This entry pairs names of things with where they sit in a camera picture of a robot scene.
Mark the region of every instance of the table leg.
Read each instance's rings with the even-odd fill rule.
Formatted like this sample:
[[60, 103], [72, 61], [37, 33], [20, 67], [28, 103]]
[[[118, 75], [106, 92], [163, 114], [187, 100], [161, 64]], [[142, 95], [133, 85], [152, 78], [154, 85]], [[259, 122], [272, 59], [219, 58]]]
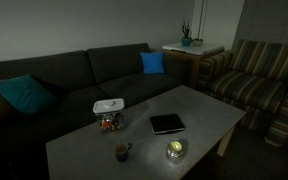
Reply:
[[232, 134], [234, 132], [234, 129], [235, 129], [235, 125], [230, 130], [228, 130], [228, 132], [222, 137], [220, 146], [218, 147], [218, 150], [217, 150], [218, 155], [220, 155], [220, 156], [224, 155], [225, 150], [227, 148], [227, 145], [230, 142], [230, 139], [231, 139]]

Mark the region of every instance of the dark gray sofa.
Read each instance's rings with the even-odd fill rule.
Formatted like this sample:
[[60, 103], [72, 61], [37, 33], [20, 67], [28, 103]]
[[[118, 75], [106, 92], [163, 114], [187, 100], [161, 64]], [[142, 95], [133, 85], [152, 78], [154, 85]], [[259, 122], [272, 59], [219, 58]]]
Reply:
[[19, 179], [47, 178], [45, 143], [94, 123], [95, 101], [124, 98], [127, 108], [187, 83], [188, 61], [164, 58], [165, 74], [142, 73], [140, 52], [149, 51], [141, 43], [1, 61], [0, 79], [31, 74], [58, 100], [0, 125], [0, 162]]

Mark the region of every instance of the side table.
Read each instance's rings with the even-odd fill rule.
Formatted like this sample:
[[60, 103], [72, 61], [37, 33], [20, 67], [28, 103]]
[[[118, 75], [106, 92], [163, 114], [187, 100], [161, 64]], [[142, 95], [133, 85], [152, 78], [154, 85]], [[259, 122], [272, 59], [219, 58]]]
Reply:
[[182, 46], [180, 43], [162, 46], [162, 52], [166, 57], [192, 61], [189, 87], [196, 89], [198, 68], [200, 60], [224, 51], [224, 46], [215, 44], [203, 44], [201, 46]]

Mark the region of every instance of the wooden cabinet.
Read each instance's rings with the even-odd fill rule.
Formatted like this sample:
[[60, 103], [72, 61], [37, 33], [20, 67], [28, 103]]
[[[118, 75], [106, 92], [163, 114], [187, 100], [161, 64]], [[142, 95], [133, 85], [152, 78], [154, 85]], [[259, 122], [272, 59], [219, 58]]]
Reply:
[[220, 48], [211, 52], [208, 52], [203, 55], [195, 55], [195, 54], [189, 54], [182, 51], [175, 51], [175, 50], [166, 50], [162, 49], [162, 52], [164, 52], [164, 55], [170, 56], [172, 58], [176, 59], [183, 59], [183, 60], [190, 60], [192, 61], [192, 68], [191, 68], [191, 75], [190, 79], [188, 80], [189, 84], [187, 84], [189, 87], [196, 89], [197, 84], [197, 77], [198, 77], [198, 68], [200, 64], [200, 60], [208, 58], [212, 55], [218, 54], [220, 52], [223, 52], [224, 48]]

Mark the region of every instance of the sofa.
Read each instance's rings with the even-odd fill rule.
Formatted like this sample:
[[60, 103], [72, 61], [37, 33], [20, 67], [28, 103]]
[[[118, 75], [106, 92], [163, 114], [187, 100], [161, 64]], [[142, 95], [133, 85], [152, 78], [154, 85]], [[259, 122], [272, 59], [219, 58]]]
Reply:
[[164, 58], [165, 73], [145, 74], [141, 52], [151, 52], [147, 43], [0, 61], [0, 80], [30, 74], [56, 97], [0, 123], [0, 164], [18, 179], [47, 178], [45, 143], [96, 122], [96, 101], [123, 98], [128, 108], [187, 83], [190, 62]]
[[282, 146], [288, 137], [288, 44], [241, 39], [200, 61], [198, 90], [246, 111], [240, 125]]

